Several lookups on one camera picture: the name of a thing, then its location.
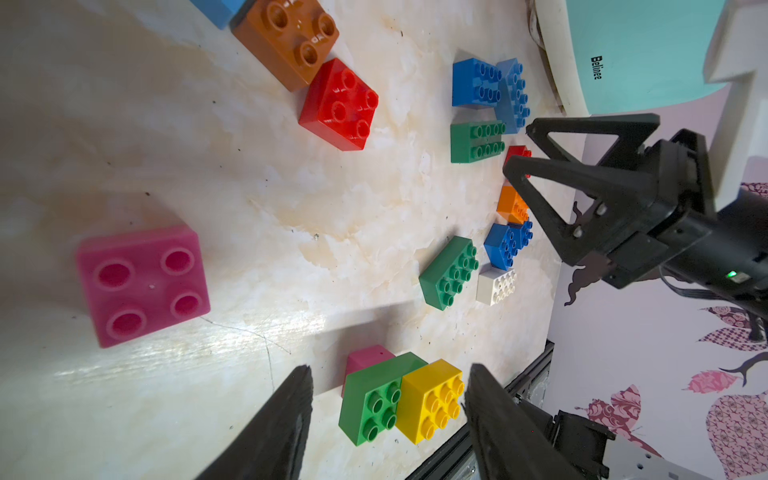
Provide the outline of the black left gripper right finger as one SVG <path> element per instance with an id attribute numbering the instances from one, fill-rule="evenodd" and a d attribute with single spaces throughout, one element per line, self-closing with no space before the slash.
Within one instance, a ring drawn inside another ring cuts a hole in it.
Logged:
<path id="1" fill-rule="evenodd" d="M 465 392 L 473 451 L 482 479 L 579 479 L 513 397 L 482 364 L 471 366 Z"/>

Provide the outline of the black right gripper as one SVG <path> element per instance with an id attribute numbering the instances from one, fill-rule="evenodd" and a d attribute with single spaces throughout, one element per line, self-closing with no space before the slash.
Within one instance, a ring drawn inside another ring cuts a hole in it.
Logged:
<path id="1" fill-rule="evenodd" d="M 574 266 L 602 253 L 603 277 L 624 288 L 672 269 L 672 261 L 712 233 L 715 213 L 706 142 L 682 129 L 651 147 L 644 142 L 660 126 L 653 113 L 597 117 L 537 118 L 527 136 L 550 158 L 513 156 L 503 173 L 521 195 L 564 263 Z M 613 135 L 598 166 L 576 160 L 550 133 Z M 533 181 L 558 184 L 573 198 L 550 204 Z"/>

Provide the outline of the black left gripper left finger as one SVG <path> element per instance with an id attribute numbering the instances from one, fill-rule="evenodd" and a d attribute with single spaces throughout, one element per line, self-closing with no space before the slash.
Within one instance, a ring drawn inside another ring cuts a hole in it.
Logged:
<path id="1" fill-rule="evenodd" d="M 311 424 L 313 378 L 296 367 L 200 479 L 297 479 Z"/>

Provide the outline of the yellow small brick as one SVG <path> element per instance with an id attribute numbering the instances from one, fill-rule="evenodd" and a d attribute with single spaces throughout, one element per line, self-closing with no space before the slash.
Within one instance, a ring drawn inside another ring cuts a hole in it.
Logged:
<path id="1" fill-rule="evenodd" d="M 459 417 L 462 371 L 440 359 L 402 378 L 396 427 L 417 445 Z"/>

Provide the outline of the bright green brick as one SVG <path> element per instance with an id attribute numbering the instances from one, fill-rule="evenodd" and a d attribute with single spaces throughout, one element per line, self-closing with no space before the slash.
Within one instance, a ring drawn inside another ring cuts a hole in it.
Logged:
<path id="1" fill-rule="evenodd" d="M 395 427 L 402 378 L 426 365 L 407 352 L 347 377 L 338 425 L 354 446 Z"/>

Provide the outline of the blue long brick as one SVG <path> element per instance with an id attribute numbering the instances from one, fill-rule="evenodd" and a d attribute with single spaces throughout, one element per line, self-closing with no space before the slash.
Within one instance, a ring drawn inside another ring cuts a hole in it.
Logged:
<path id="1" fill-rule="evenodd" d="M 518 253 L 513 228 L 509 225 L 493 224 L 485 239 L 484 248 L 494 268 L 508 271 Z"/>

